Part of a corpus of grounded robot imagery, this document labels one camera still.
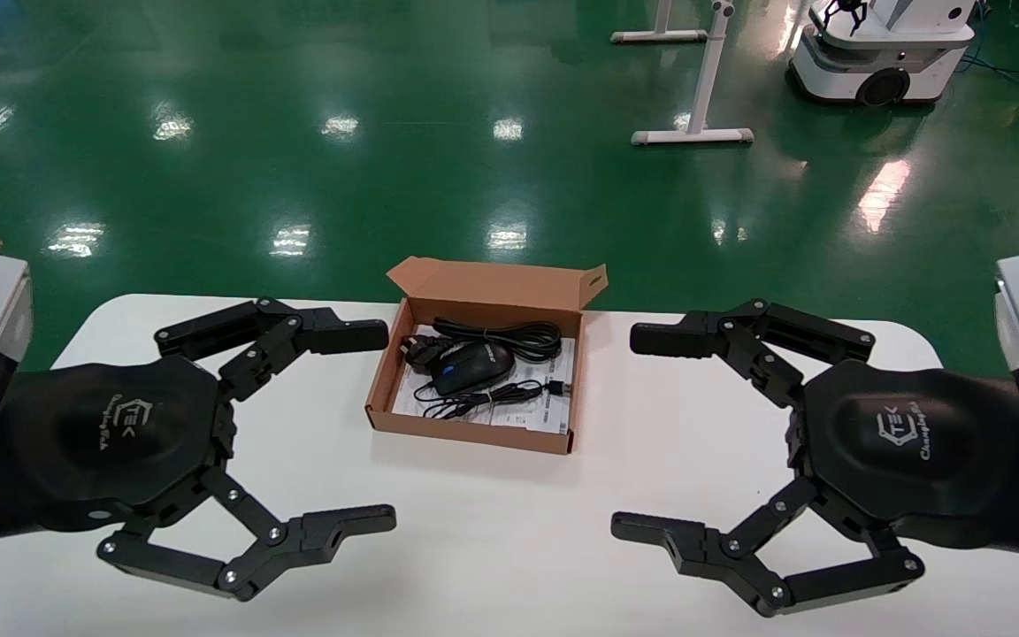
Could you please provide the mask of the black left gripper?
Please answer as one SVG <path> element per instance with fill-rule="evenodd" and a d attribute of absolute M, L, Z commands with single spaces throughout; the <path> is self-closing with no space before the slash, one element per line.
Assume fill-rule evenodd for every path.
<path fill-rule="evenodd" d="M 344 321 L 332 308 L 260 297 L 163 327 L 155 338 L 163 358 L 153 363 L 29 372 L 11 384 L 5 447 L 34 497 L 37 525 L 84 532 L 125 523 L 98 545 L 106 564 L 242 603 L 287 570 L 329 564 L 348 537 L 396 528 L 393 505 L 279 520 L 222 469 L 237 434 L 226 400 L 250 399 L 307 352 L 383 350 L 384 321 Z M 237 347 L 244 351 L 219 367 L 219 380 L 190 362 Z M 246 551 L 223 562 L 152 544 L 158 526 L 178 523 L 209 496 L 254 536 Z"/>

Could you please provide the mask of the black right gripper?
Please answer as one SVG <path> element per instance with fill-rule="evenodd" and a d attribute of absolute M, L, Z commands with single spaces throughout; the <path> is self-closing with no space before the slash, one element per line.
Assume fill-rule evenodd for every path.
<path fill-rule="evenodd" d="M 612 536 L 666 549 L 679 575 L 719 581 L 764 618 L 914 583 L 925 564 L 894 533 L 948 549 L 996 547 L 996 512 L 1019 472 L 1015 384 L 945 368 L 881 370 L 865 364 L 874 344 L 870 332 L 764 299 L 721 313 L 689 311 L 676 324 L 634 324 L 635 354 L 720 358 L 779 408 L 797 408 L 789 466 L 804 477 L 728 533 L 618 511 Z M 803 372 L 781 349 L 833 366 L 804 386 Z M 760 549 L 820 496 L 842 532 L 860 529 L 858 539 L 872 556 L 777 575 Z"/>

